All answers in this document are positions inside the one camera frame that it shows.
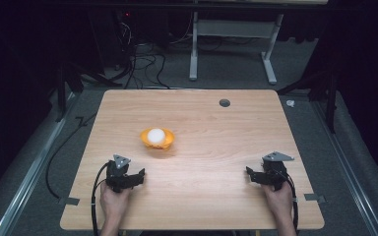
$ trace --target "desk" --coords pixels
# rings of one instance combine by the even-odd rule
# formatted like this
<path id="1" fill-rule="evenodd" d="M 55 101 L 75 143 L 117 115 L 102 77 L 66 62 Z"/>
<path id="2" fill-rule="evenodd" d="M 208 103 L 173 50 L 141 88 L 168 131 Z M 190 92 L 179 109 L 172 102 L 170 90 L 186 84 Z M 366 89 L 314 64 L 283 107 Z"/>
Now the desk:
<path id="1" fill-rule="evenodd" d="M 230 105 L 220 106 L 222 99 Z M 144 146 L 139 136 L 150 127 L 174 133 L 169 150 Z M 261 157 L 275 150 L 295 158 L 285 166 L 299 197 L 298 228 L 321 228 L 318 204 L 304 199 L 313 190 L 273 90 L 109 90 L 70 193 L 80 202 L 65 207 L 60 225 L 92 229 L 95 176 L 118 153 L 131 158 L 129 174 L 146 168 L 122 229 L 274 229 L 264 192 L 245 166 L 262 170 Z M 96 214 L 100 228 L 99 204 Z"/>

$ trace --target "black cable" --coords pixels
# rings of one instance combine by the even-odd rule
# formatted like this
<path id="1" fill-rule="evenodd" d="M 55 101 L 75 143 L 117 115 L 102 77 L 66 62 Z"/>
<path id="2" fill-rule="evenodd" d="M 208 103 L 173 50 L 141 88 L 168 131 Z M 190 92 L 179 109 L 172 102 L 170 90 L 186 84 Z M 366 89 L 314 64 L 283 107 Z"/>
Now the black cable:
<path id="1" fill-rule="evenodd" d="M 163 84 L 163 83 L 161 82 L 160 78 L 159 78 L 159 76 L 160 76 L 162 70 L 164 69 L 165 56 L 162 55 L 162 54 L 158 54 L 158 56 L 162 57 L 163 60 L 162 60 L 162 63 L 161 63 L 161 68 L 160 68 L 160 70 L 158 71 L 158 73 L 157 73 L 157 75 L 156 75 L 157 81 L 158 81 L 158 83 L 161 84 L 162 86 L 166 87 L 167 89 L 170 89 L 170 87 L 169 87 L 168 85 Z"/>
<path id="2" fill-rule="evenodd" d="M 87 126 L 88 125 L 88 122 L 93 119 L 94 117 L 96 116 L 96 113 L 93 114 L 91 117 L 89 117 L 85 122 L 83 122 L 82 124 L 80 124 L 78 126 L 78 128 L 76 128 L 76 130 L 74 130 L 70 135 L 69 137 L 63 142 L 63 144 L 61 144 L 61 146 L 59 146 L 57 148 L 57 150 L 51 155 L 50 157 L 50 160 L 48 161 L 47 163 L 47 168 L 45 170 L 45 184 L 47 186 L 47 189 L 48 191 L 50 192 L 50 194 L 52 196 L 54 196 L 54 198 L 56 198 L 57 200 L 60 200 L 60 196 L 58 194 L 56 194 L 52 189 L 51 189 L 51 186 L 50 186 L 50 183 L 48 181 L 48 174 L 49 174 L 49 170 L 50 170 L 50 166 L 51 166 L 51 162 L 53 161 L 54 157 L 56 156 L 56 154 L 60 151 L 61 148 L 63 148 L 64 145 L 66 145 L 66 143 L 84 126 Z"/>
<path id="3" fill-rule="evenodd" d="M 153 56 L 153 58 L 154 58 L 153 60 L 150 60 L 149 58 L 144 58 L 144 55 L 142 55 L 142 56 L 137 56 L 137 59 L 138 59 L 138 60 L 145 60 L 145 61 L 149 61 L 150 63 L 147 64 L 147 65 L 144 66 L 144 67 L 136 68 L 135 70 L 136 70 L 136 71 L 139 71 L 139 70 L 147 70 L 147 68 L 148 68 L 149 66 L 155 64 L 155 62 L 156 62 L 156 57 Z"/>
<path id="4" fill-rule="evenodd" d="M 136 85 L 137 89 L 142 89 L 143 88 L 143 82 L 141 81 L 140 78 L 133 76 L 134 79 L 134 84 Z"/>
<path id="5" fill-rule="evenodd" d="M 91 212 L 92 212 L 92 225 L 93 225 L 93 228 L 94 228 L 94 236 L 97 236 L 98 235 L 98 232 L 97 232 L 97 221 L 96 221 L 96 204 L 95 204 L 95 192 L 96 192 L 96 189 L 97 189 L 97 186 L 102 182 L 97 182 L 99 180 L 99 176 L 100 176 L 100 173 L 102 172 L 102 170 L 108 166 L 108 162 L 106 162 L 100 169 L 99 169 L 99 172 L 97 172 L 97 175 L 96 175 L 96 178 L 94 179 L 94 188 L 92 189 L 92 197 L 91 197 Z"/>
<path id="6" fill-rule="evenodd" d="M 134 71 L 135 71 L 135 68 L 136 68 L 136 55 L 137 55 L 137 48 L 133 48 L 133 54 L 134 54 L 134 59 L 132 61 L 130 61 L 131 63 L 131 71 L 130 71 L 130 76 L 128 77 L 128 80 L 127 80 L 127 83 L 125 84 L 125 87 L 124 89 L 127 89 L 128 88 L 128 85 L 130 84 L 130 80 L 131 78 L 133 77 L 133 74 L 134 74 Z"/>
<path id="7" fill-rule="evenodd" d="M 208 39 L 215 39 L 218 42 L 218 45 L 215 48 L 212 48 L 212 49 L 205 49 L 205 48 L 202 48 L 201 45 L 198 43 L 198 49 L 199 50 L 206 51 L 206 52 L 212 52 L 212 51 L 216 51 L 217 49 L 219 49 L 222 46 L 222 37 L 203 36 L 203 37 L 200 38 L 199 41 L 204 40 L 206 43 L 212 44 L 213 42 L 208 41 Z"/>
<path id="8" fill-rule="evenodd" d="M 151 63 L 149 63 L 149 64 L 146 66 L 146 68 L 144 69 L 144 75 L 146 76 L 147 80 L 149 80 L 151 83 L 153 83 L 153 84 L 155 84 L 155 85 L 158 85 L 157 82 L 152 81 L 152 80 L 150 79 L 149 75 L 147 75 L 147 70 L 149 69 L 150 66 L 152 66 L 152 65 L 155 64 L 157 58 L 156 58 L 155 55 L 147 55 L 147 56 L 152 56 L 152 57 L 153 57 L 153 61 L 151 61 Z"/>
<path id="9" fill-rule="evenodd" d="M 293 197 L 293 226 L 294 226 L 294 229 L 296 230 L 296 234 L 297 234 L 297 222 L 298 222 L 298 218 L 299 218 L 299 212 L 298 212 L 298 207 L 297 207 L 296 190 L 294 188 L 293 180 L 290 178 L 290 176 L 288 174 L 287 174 L 287 177 L 289 178 L 289 180 L 287 180 L 287 183 L 289 184 L 289 186 L 290 186 L 290 188 L 292 190 L 292 197 Z"/>
<path id="10" fill-rule="evenodd" d="M 170 46 L 177 49 L 190 48 L 192 47 L 192 41 L 188 41 L 189 39 L 191 39 L 191 37 L 187 38 L 186 40 L 181 40 L 179 42 L 172 43 L 170 44 Z"/>
<path id="11" fill-rule="evenodd" d="M 112 77 L 112 78 L 109 79 L 109 80 L 113 82 L 113 81 L 117 81 L 117 80 L 119 80 L 119 79 L 124 78 L 128 73 L 130 73 L 130 71 L 131 71 L 131 69 L 132 69 L 132 66 L 131 66 L 131 65 L 132 65 L 132 64 L 131 64 L 131 61 L 130 61 L 130 60 L 127 61 L 127 64 L 125 65 L 124 70 L 123 70 L 120 74 L 118 74 L 118 75 Z"/>

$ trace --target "gray carpet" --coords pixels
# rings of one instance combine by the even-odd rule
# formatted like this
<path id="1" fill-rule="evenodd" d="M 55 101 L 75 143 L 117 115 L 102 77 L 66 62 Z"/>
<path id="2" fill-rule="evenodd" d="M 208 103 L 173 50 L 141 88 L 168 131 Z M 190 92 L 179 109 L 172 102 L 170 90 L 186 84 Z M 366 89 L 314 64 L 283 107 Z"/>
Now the gray carpet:
<path id="1" fill-rule="evenodd" d="M 197 82 L 188 80 L 190 49 L 184 43 L 170 46 L 167 50 L 157 48 L 152 50 L 148 45 L 140 48 L 139 53 L 162 53 L 165 56 L 166 61 L 159 78 L 171 88 L 281 89 L 300 78 L 315 45 L 315 42 L 302 44 L 292 41 L 278 42 L 272 56 L 278 84 L 270 86 L 266 81 L 264 68 L 259 61 L 260 50 L 257 49 L 264 48 L 266 43 L 263 40 L 254 40 L 249 43 L 231 38 L 226 40 L 229 42 L 224 42 L 221 47 L 213 51 L 207 49 L 215 48 L 216 44 L 210 42 L 201 44 L 201 47 L 206 50 L 199 54 Z M 150 63 L 149 60 L 153 60 L 154 57 L 145 56 L 145 58 L 152 59 L 140 57 L 137 60 L 138 66 L 134 74 L 135 77 L 130 80 L 130 89 L 161 88 L 161 85 L 156 84 L 156 75 L 161 68 L 161 57 L 157 56 L 155 64 L 148 67 L 147 70 L 145 65 Z M 113 75 L 115 71 L 107 68 L 107 74 Z M 126 80 L 122 79 L 119 82 L 125 84 Z M 78 127 L 79 119 L 76 117 L 85 117 L 86 119 L 97 112 L 106 88 L 94 84 L 86 84 L 86 86 L 73 106 L 72 112 L 66 118 L 66 124 L 52 146 L 50 155 Z M 300 235 L 370 235 L 345 181 L 336 153 L 330 143 L 330 137 L 316 115 L 314 104 L 308 101 L 305 93 L 306 91 L 298 90 L 293 94 L 281 96 L 281 103 L 314 191 L 324 196 L 327 201 L 320 204 L 325 219 L 324 228 L 301 231 Z M 296 101 L 293 108 L 285 105 L 287 99 Z M 355 167 L 355 174 L 361 180 L 361 185 L 366 190 L 378 215 L 378 169 L 348 117 L 347 108 L 341 98 L 337 105 L 336 137 L 342 144 L 350 163 Z M 55 116 L 56 109 L 54 108 L 2 178 L 0 183 L 0 219 L 32 162 L 39 154 L 46 137 L 51 132 Z M 81 128 L 53 159 L 49 180 L 54 191 L 60 196 L 67 197 L 70 192 L 92 128 L 92 122 L 89 126 Z M 91 231 L 61 229 L 59 221 L 62 212 L 63 206 L 58 205 L 49 194 L 45 186 L 44 173 L 41 173 L 17 224 L 14 225 L 12 235 L 93 235 Z M 265 230 L 262 231 L 262 235 L 276 235 L 276 231 Z"/>

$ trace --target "human hand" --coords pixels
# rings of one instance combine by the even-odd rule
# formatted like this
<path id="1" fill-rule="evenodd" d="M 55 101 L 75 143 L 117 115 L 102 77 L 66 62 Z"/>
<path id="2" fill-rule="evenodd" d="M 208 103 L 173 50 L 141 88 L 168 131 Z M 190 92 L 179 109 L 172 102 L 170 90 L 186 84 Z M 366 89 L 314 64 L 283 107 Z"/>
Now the human hand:
<path id="1" fill-rule="evenodd" d="M 274 186 L 262 185 L 266 194 L 269 209 L 275 216 L 290 215 L 292 211 L 292 191 L 289 184 L 284 181 L 282 188 L 274 191 Z"/>
<path id="2" fill-rule="evenodd" d="M 125 189 L 121 193 L 115 193 L 104 181 L 100 184 L 100 205 L 105 216 L 101 236 L 118 235 L 119 223 L 128 206 L 130 192 L 131 189 Z"/>
<path id="3" fill-rule="evenodd" d="M 296 235 L 291 215 L 293 199 L 289 184 L 284 181 L 282 188 L 277 191 L 270 185 L 262 185 L 262 189 L 266 194 L 269 209 L 275 216 L 279 235 Z"/>

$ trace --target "hole in table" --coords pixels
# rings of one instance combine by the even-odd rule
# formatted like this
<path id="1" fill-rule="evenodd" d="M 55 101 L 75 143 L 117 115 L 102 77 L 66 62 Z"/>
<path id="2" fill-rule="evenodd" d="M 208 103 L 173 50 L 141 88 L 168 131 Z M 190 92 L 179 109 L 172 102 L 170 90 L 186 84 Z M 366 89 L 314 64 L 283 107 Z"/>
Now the hole in table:
<path id="1" fill-rule="evenodd" d="M 230 104 L 231 104 L 231 102 L 229 102 L 228 99 L 221 99 L 220 100 L 220 106 L 222 106 L 222 107 L 229 107 Z"/>

